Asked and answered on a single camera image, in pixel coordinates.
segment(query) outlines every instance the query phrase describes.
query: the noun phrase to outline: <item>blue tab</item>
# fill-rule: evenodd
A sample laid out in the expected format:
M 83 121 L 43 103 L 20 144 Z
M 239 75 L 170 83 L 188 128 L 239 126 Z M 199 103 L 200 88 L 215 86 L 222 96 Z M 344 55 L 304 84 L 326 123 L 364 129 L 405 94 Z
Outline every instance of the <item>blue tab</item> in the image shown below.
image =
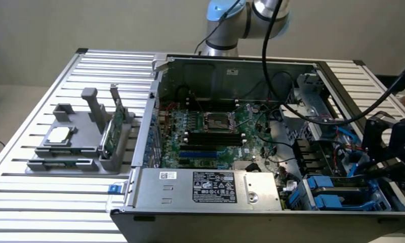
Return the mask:
M 334 182 L 331 177 L 328 176 L 312 176 L 311 178 L 315 179 L 318 187 L 334 187 Z
M 338 195 L 319 195 L 315 197 L 316 205 L 319 209 L 342 210 L 343 205 L 340 203 Z
M 299 190 L 296 189 L 296 191 L 292 193 L 290 200 L 288 200 L 291 205 L 295 203 L 298 197 L 299 197 Z
M 358 169 L 358 163 L 352 165 L 347 177 L 352 177 L 352 176 L 354 176 L 354 174 L 355 174 L 355 172 L 356 172 L 356 169 Z
M 110 195 L 120 195 L 122 194 L 122 186 L 120 185 L 110 185 L 108 194 Z
M 236 0 L 212 0 L 210 2 L 210 8 L 208 8 L 208 20 L 210 21 L 219 21 L 222 19 L 222 16 L 228 11 L 231 6 L 235 4 Z M 240 0 L 235 8 L 228 13 L 227 18 L 231 18 L 235 16 L 240 11 L 243 10 L 246 6 L 246 0 Z
M 351 140 L 352 140 L 352 143 L 354 144 L 358 144 L 358 141 L 359 141 L 359 137 L 352 134 L 347 129 L 344 128 L 340 128 L 340 127 L 334 127 L 335 129 L 338 129 L 342 133 L 347 134 L 350 137 L 351 137 Z
M 316 189 L 318 184 L 316 184 L 316 181 L 314 179 L 314 176 L 308 179 L 308 185 L 310 185 L 311 189 Z

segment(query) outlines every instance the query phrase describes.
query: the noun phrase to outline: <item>black connector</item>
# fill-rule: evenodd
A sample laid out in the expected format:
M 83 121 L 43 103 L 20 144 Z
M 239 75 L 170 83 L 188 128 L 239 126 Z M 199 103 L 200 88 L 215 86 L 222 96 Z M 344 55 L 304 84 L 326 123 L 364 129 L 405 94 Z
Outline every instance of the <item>black connector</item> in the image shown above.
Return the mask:
M 262 169 L 260 169 L 260 166 L 256 164 L 256 163 L 251 163 L 246 168 L 244 170 L 247 172 L 252 172 L 252 171 L 259 171 L 262 172 Z
M 76 50 L 76 54 L 86 54 L 88 52 L 88 48 L 79 48 L 78 50 Z

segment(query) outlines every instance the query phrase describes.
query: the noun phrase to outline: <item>slotted metal table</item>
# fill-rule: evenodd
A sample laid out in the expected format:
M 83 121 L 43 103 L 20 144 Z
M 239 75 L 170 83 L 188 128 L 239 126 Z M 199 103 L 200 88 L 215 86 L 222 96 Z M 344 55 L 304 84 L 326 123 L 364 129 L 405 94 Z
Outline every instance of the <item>slotted metal table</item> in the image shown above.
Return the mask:
M 106 212 L 107 191 L 111 184 L 128 179 L 139 122 L 154 81 L 154 56 L 154 53 L 88 50 L 72 57 L 0 153 L 0 242 L 126 242 Z M 360 109 L 367 109 L 382 96 L 384 85 L 368 68 L 354 61 L 324 61 Z M 32 158 L 54 123 L 55 105 L 71 103 L 76 111 L 90 111 L 80 95 L 86 87 L 95 87 L 99 103 L 114 111 L 111 84 L 119 84 L 124 105 L 138 116 L 120 174 L 27 176 L 27 159 Z M 405 117 L 405 108 L 394 96 L 376 110 L 384 110 L 396 119 Z M 120 200 L 123 196 L 115 195 L 114 202 Z

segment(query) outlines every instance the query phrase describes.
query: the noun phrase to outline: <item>blue latch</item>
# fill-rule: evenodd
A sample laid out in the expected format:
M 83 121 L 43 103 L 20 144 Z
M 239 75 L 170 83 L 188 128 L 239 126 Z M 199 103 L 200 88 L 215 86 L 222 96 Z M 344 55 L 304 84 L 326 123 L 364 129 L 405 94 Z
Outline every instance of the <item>blue latch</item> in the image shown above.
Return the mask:
M 375 201 L 368 201 L 362 205 L 343 205 L 338 195 L 319 195 L 314 199 L 320 210 L 370 211 L 376 205 Z
M 122 185 L 110 185 L 108 194 L 120 195 L 122 194 Z
M 318 187 L 334 187 L 332 179 L 328 176 L 311 176 L 308 178 L 308 184 L 311 189 Z
M 334 129 L 339 130 L 342 133 L 344 133 L 346 135 L 348 135 L 351 137 L 352 143 L 358 144 L 359 137 L 355 134 L 352 134 L 347 129 L 340 128 L 340 127 L 334 127 Z

